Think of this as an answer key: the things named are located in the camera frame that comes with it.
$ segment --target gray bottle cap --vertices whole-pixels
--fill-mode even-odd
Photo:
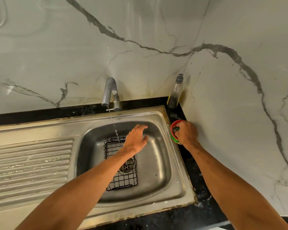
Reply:
[[[176,77],[176,83],[177,84],[181,84],[183,82],[183,74],[179,74],[177,77]]]

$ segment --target water stream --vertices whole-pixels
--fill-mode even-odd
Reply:
[[[117,138],[118,138],[119,135],[117,134],[117,130],[116,130],[116,127],[115,127],[115,124],[114,124],[114,121],[113,121],[113,118],[112,118],[112,115],[111,115],[111,112],[110,112],[109,106],[107,106],[107,107],[108,107],[108,112],[110,113],[110,117],[111,117],[111,120],[112,120],[112,123],[113,123],[114,131],[115,131],[116,136],[117,136]]]

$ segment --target faucet spout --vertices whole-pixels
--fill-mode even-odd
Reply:
[[[102,106],[109,106],[111,94],[113,94],[114,111],[120,111],[121,108],[120,108],[120,104],[119,104],[119,94],[117,92],[116,81],[113,77],[109,77],[106,81],[103,101],[101,103]]]

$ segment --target dish soap bottle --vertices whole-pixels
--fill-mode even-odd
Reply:
[[[180,95],[181,95],[181,93],[183,91],[182,82],[183,82],[183,74],[180,73],[176,77],[175,85],[174,85],[173,89],[171,90],[171,92],[169,94],[169,98],[167,99],[167,103],[166,104],[167,104],[167,107],[169,109],[174,109],[178,105]]]

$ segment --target left hand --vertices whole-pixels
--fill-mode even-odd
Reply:
[[[143,138],[143,130],[148,128],[146,125],[136,125],[126,136],[126,141],[123,145],[128,153],[132,155],[138,153],[147,144],[148,135]]]

